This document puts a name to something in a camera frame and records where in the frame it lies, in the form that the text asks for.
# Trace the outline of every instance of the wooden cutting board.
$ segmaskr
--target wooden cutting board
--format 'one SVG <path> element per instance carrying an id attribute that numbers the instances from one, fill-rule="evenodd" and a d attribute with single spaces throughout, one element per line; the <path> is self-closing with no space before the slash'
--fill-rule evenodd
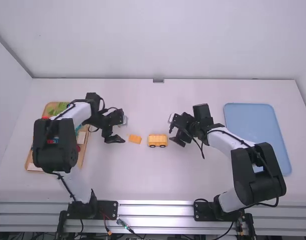
<path id="1" fill-rule="evenodd" d="M 46 116 L 50 118 L 52 116 L 58 115 L 60 112 L 66 109 L 67 104 L 68 102 L 49 102 L 44 108 L 42 117 Z M 76 132 L 76 140 L 78 143 L 77 145 L 80 148 L 80 151 L 78 153 L 77 166 L 80 169 L 83 166 L 84 155 L 85 155 L 87 140 L 89 136 L 88 127 L 89 125 L 84 125 Z M 43 172 L 41 168 L 35 167 L 33 163 L 32 149 L 29 150 L 24 167 L 29 172 L 35 172 L 35 173 Z"/>

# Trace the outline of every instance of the black cable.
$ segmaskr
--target black cable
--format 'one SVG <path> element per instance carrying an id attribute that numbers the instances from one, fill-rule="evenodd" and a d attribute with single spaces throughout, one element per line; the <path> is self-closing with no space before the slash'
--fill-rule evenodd
<path id="1" fill-rule="evenodd" d="M 120 236 L 117 236 L 116 239 L 120 239 L 120 238 L 122 238 L 124 235 L 125 235 L 125 234 L 122 233 Z"/>
<path id="2" fill-rule="evenodd" d="M 42 232 L 40 232 L 40 233 L 38 233 L 36 236 L 33 236 L 30 240 L 36 240 L 39 236 L 42 236 L 44 233 Z"/>
<path id="3" fill-rule="evenodd" d="M 197 144 L 197 146 L 198 146 L 198 148 L 199 148 L 199 150 L 201 151 L 201 153 L 202 153 L 202 157 L 203 157 L 203 159 L 205 159 L 205 156 L 204 156 L 204 153 L 203 153 L 203 150 L 202 150 L 202 148 L 201 148 L 201 146 L 199 146 L 199 144 L 198 144 L 198 142 L 194 139 L 194 137 L 193 136 L 191 136 L 190 134 L 189 134 L 189 132 L 186 130 L 186 129 L 181 129 L 187 136 L 189 136 L 196 144 Z"/>
<path id="4" fill-rule="evenodd" d="M 193 238 L 189 237 L 189 236 L 186 236 L 184 234 L 182 234 L 184 237 L 188 238 L 189 240 L 194 240 Z"/>
<path id="5" fill-rule="evenodd" d="M 19 236 L 21 236 L 22 232 L 20 232 L 18 235 L 15 235 L 14 237 L 12 237 L 10 240 L 14 240 L 15 238 L 19 238 Z"/>
<path id="6" fill-rule="evenodd" d="M 75 195 L 74 195 L 74 194 L 71 192 L 71 190 L 68 188 L 68 186 L 67 186 L 66 182 L 64 181 L 63 176 L 62 176 L 61 174 L 55 173 L 55 172 L 47 172 L 47 173 L 48 173 L 48 174 L 52 174 L 52 175 L 56 175 L 56 176 L 57 176 L 57 179 L 60 179 L 60 180 L 62 181 L 64 187 L 66 188 L 66 190 L 67 190 L 68 193 L 69 193 L 70 198 L 73 198 L 73 201 L 74 201 L 74 202 L 77 202 Z M 80 219 L 80 222 L 81 222 L 81 225 L 82 225 L 82 230 L 81 230 L 79 233 L 82 233 L 83 230 L 84 230 L 84 223 L 83 223 L 83 220 L 82 220 L 82 219 Z"/>
<path id="7" fill-rule="evenodd" d="M 139 237 L 139 238 L 142 239 L 142 240 L 145 239 L 145 238 L 141 237 L 140 235 L 138 235 L 138 234 L 136 234 L 136 233 L 134 233 L 134 232 L 133 232 L 133 234 L 134 234 L 135 236 Z"/>
<path id="8" fill-rule="evenodd" d="M 262 158 L 262 156 L 260 155 L 260 153 L 258 153 L 256 150 L 254 150 L 249 144 L 245 143 L 245 141 L 239 139 L 238 137 L 235 137 L 234 135 L 231 135 L 230 133 L 226 132 L 226 131 L 223 131 L 223 130 L 211 130 L 209 132 L 207 132 L 207 135 L 212 133 L 212 132 L 221 132 L 223 134 L 227 134 L 228 136 L 232 137 L 233 139 L 239 141 L 241 144 L 247 146 L 259 159 L 260 161 L 262 162 L 262 164 L 264 165 L 265 169 L 267 170 L 270 178 L 272 179 L 272 182 L 273 182 L 273 187 L 274 187 L 274 191 L 275 191 L 275 194 L 276 194 L 276 202 L 274 205 L 271 205 L 271 204 L 267 204 L 267 203 L 262 203 L 262 202 L 258 202 L 258 203 L 254 203 L 252 205 L 249 205 L 247 207 L 244 207 L 242 209 L 248 209 L 248 208 L 251 208 L 255 205 L 263 205 L 263 206 L 267 206 L 267 207 L 271 207 L 271 208 L 275 208 L 278 206 L 278 203 L 279 203 L 279 195 L 278 195 L 278 191 L 276 189 L 276 186 L 274 184 L 274 177 L 273 177 L 273 174 L 272 172 L 270 171 L 269 167 L 267 166 L 266 162 L 264 161 L 264 159 Z"/>
<path id="9" fill-rule="evenodd" d="M 206 203 L 208 203 L 208 207 L 209 207 L 210 209 L 212 209 L 212 208 L 209 206 L 209 201 L 207 201 L 207 200 L 204 199 L 204 198 L 198 198 L 198 199 L 196 199 L 196 200 L 194 201 L 193 205 L 195 206 L 195 204 L 196 204 L 197 202 L 206 202 Z M 201 211 L 198 209 L 198 207 L 196 207 L 195 209 L 196 209 L 196 211 L 197 211 L 198 213 L 204 214 L 203 212 L 201 212 Z"/>
<path id="10" fill-rule="evenodd" d="M 227 230 L 227 232 L 225 232 L 223 235 L 220 235 L 219 237 L 217 237 L 217 238 L 214 238 L 213 240 L 217 240 L 217 239 L 220 239 L 220 238 L 222 238 L 223 236 L 225 236 L 227 233 L 229 233 L 229 231 L 232 229 L 232 227 L 233 227 L 233 224 L 234 224 L 234 222 L 232 222 L 232 224 L 231 224 L 231 226 L 229 227 L 229 229 Z"/>
<path id="11" fill-rule="evenodd" d="M 48 126 L 48 129 L 47 129 L 47 131 L 46 131 L 46 133 L 45 133 L 44 144 L 47 143 L 47 136 L 48 136 L 49 132 L 51 131 L 52 126 L 53 126 L 55 120 L 59 119 L 59 118 L 62 117 L 65 113 L 67 113 L 68 111 L 72 110 L 72 109 L 75 107 L 75 103 L 73 103 L 73 102 L 70 102 L 70 103 L 68 104 L 68 106 L 70 106 L 70 105 L 73 105 L 73 107 L 67 108 L 66 110 L 64 110 L 63 112 L 61 112 L 59 115 L 57 115 L 57 116 L 52 120 L 51 124 Z"/>
<path id="12" fill-rule="evenodd" d="M 89 133 L 94 133 L 94 132 L 97 132 L 97 131 L 99 130 L 99 128 L 97 128 L 97 129 L 96 129 L 96 130 L 94 130 L 94 131 L 90 131 L 90 130 L 89 130 L 89 129 L 90 129 L 90 127 L 91 127 L 91 125 L 90 125 L 90 126 L 88 126 L 88 129 L 87 129 Z"/>

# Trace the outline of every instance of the blue tray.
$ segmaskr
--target blue tray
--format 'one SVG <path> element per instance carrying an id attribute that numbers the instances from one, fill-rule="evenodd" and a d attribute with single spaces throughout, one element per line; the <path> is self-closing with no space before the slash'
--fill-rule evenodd
<path id="1" fill-rule="evenodd" d="M 268 142 L 274 148 L 282 174 L 292 173 L 292 166 L 274 108 L 269 104 L 228 103 L 224 106 L 226 127 L 232 133 L 255 143 Z"/>

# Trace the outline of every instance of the wire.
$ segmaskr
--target wire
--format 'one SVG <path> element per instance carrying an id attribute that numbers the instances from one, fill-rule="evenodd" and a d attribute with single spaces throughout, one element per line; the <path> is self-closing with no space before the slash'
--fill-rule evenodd
<path id="1" fill-rule="evenodd" d="M 189 237 L 189 236 L 186 236 L 184 234 L 182 234 L 184 237 L 188 238 L 189 240 L 194 240 L 193 238 Z"/>
<path id="2" fill-rule="evenodd" d="M 199 148 L 199 150 L 201 151 L 201 153 L 202 153 L 202 157 L 203 157 L 203 159 L 205 159 L 205 156 L 204 156 L 204 153 L 203 153 L 203 150 L 202 150 L 202 148 L 201 148 L 201 146 L 199 146 L 199 144 L 198 144 L 198 142 L 194 139 L 194 137 L 193 136 L 191 136 L 190 134 L 189 134 L 189 132 L 186 130 L 186 129 L 181 129 L 184 133 L 186 133 L 186 135 L 187 136 L 189 136 L 196 144 L 197 144 L 197 146 L 198 146 L 198 148 Z"/>
<path id="3" fill-rule="evenodd" d="M 217 130 L 217 129 L 216 129 L 216 130 L 211 130 L 211 131 L 207 132 L 207 135 L 210 134 L 210 133 L 212 133 L 212 132 L 221 132 L 221 133 L 223 133 L 223 134 L 227 134 L 228 136 L 232 137 L 233 139 L 239 141 L 241 144 L 247 146 L 247 147 L 248 147 L 248 148 L 249 148 L 249 149 L 250 149 L 250 150 L 260 159 L 260 161 L 261 161 L 262 164 L 264 165 L 265 169 L 267 170 L 267 172 L 268 172 L 270 178 L 272 179 L 273 188 L 274 188 L 274 191 L 275 191 L 275 194 L 276 194 L 276 202 L 275 202 L 275 204 L 274 204 L 274 205 L 271 205 L 271 204 L 267 204 L 267 203 L 258 202 L 258 203 L 251 204 L 251 205 L 249 205 L 249 206 L 247 206 L 247 207 L 244 207 L 244 208 L 242 208 L 242 209 L 248 209 L 248 208 L 251 208 L 251 207 L 253 207 L 253 206 L 255 206 L 255 205 L 263 205 L 263 206 L 267 206 L 267 207 L 271 207 L 271 208 L 277 207 L 277 206 L 278 206 L 278 203 L 279 203 L 279 195 L 278 195 L 278 193 L 277 193 L 278 191 L 277 191 L 276 186 L 275 186 L 275 184 L 274 184 L 274 177 L 273 177 L 273 174 L 272 174 L 272 172 L 270 171 L 269 167 L 267 166 L 266 162 L 264 161 L 264 159 L 263 159 L 262 156 L 260 155 L 260 153 L 257 152 L 256 150 L 254 150 L 249 144 L 245 143 L 243 140 L 239 139 L 238 137 L 235 137 L 234 135 L 232 135 L 232 134 L 230 134 L 230 133 L 228 133 L 228 132 L 226 132 L 226 131 Z"/>
<path id="4" fill-rule="evenodd" d="M 202 202 L 208 203 L 208 207 L 209 207 L 210 209 L 212 209 L 212 208 L 209 206 L 209 201 L 207 201 L 207 200 L 204 199 L 204 198 L 198 198 L 198 199 L 196 199 L 196 200 L 194 201 L 193 205 L 195 206 L 195 204 L 196 204 L 198 201 L 202 201 Z M 200 213 L 200 214 L 204 214 L 203 212 L 201 212 L 201 211 L 198 209 L 198 207 L 196 207 L 196 211 L 197 211 L 198 213 Z"/>
<path id="5" fill-rule="evenodd" d="M 143 237 L 141 237 L 140 235 L 138 235 L 138 234 L 136 234 L 136 233 L 134 233 L 134 231 L 132 232 L 135 236 L 137 236 L 137 237 L 139 237 L 140 239 L 145 239 L 145 238 L 143 238 Z"/>
<path id="6" fill-rule="evenodd" d="M 55 172 L 46 172 L 46 173 L 52 174 L 52 175 L 56 175 L 56 176 L 57 176 L 57 179 L 60 179 L 60 180 L 62 181 L 64 187 L 66 188 L 66 190 L 67 190 L 68 193 L 69 193 L 70 198 L 73 198 L 74 202 L 77 202 L 75 195 L 71 192 L 71 190 L 70 190 L 69 187 L 67 186 L 67 184 L 66 184 L 66 182 L 64 181 L 63 176 L 62 176 L 61 174 L 55 173 Z M 82 220 L 82 219 L 80 219 L 80 222 L 81 222 L 81 225 L 82 225 L 82 230 L 81 230 L 79 233 L 82 233 L 83 230 L 84 230 L 84 223 L 83 223 L 83 220 Z"/>
<path id="7" fill-rule="evenodd" d="M 229 227 L 229 229 L 227 230 L 227 232 L 225 232 L 223 235 L 220 235 L 217 238 L 214 238 L 213 240 L 217 240 L 217 239 L 221 239 L 223 236 L 225 236 L 227 233 L 229 233 L 229 231 L 232 229 L 234 222 L 232 222 L 231 226 Z"/>
<path id="8" fill-rule="evenodd" d="M 94 132 L 97 132 L 97 131 L 99 130 L 99 128 L 97 128 L 97 129 L 96 129 L 96 130 L 94 130 L 94 131 L 90 131 L 90 130 L 89 130 L 89 129 L 90 129 L 90 127 L 91 127 L 91 125 L 90 125 L 90 126 L 88 126 L 88 129 L 87 129 L 89 133 L 94 133 Z"/>
<path id="9" fill-rule="evenodd" d="M 12 237 L 10 240 L 14 240 L 15 238 L 18 239 L 19 236 L 21 236 L 22 232 L 20 232 L 18 235 L 15 235 L 14 237 Z"/>
<path id="10" fill-rule="evenodd" d="M 121 234 L 120 236 L 117 236 L 116 239 L 120 239 L 124 236 L 125 234 Z"/>
<path id="11" fill-rule="evenodd" d="M 42 233 L 40 232 L 37 235 L 32 236 L 32 238 L 30 240 L 36 240 L 39 236 L 42 236 L 43 234 L 44 234 L 43 232 Z"/>

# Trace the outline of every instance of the robotic arm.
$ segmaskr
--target robotic arm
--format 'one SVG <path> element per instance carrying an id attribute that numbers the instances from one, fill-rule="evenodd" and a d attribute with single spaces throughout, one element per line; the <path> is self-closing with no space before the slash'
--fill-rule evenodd
<path id="1" fill-rule="evenodd" d="M 104 113 L 115 109 L 107 115 Z M 78 219 L 91 219 L 98 213 L 95 193 L 84 181 L 78 160 L 75 129 L 80 125 L 92 125 L 102 129 L 105 143 L 124 143 L 119 135 L 112 135 L 113 126 L 126 122 L 122 109 L 106 109 L 104 100 L 96 93 L 89 92 L 85 99 L 76 99 L 57 116 L 38 119 L 34 123 L 33 163 L 44 172 L 60 179 L 73 201 L 71 213 Z"/>
<path id="2" fill-rule="evenodd" d="M 269 143 L 256 144 L 241 139 L 224 125 L 214 124 L 208 104 L 193 106 L 193 112 L 194 116 L 186 112 L 171 115 L 169 132 L 174 127 L 178 131 L 170 140 L 185 147 L 197 137 L 203 144 L 218 149 L 231 159 L 234 188 L 214 197 L 211 209 L 216 219 L 222 220 L 227 214 L 262 201 L 273 198 L 278 201 L 286 194 L 286 184 Z M 255 173 L 253 165 L 264 167 L 264 170 Z"/>

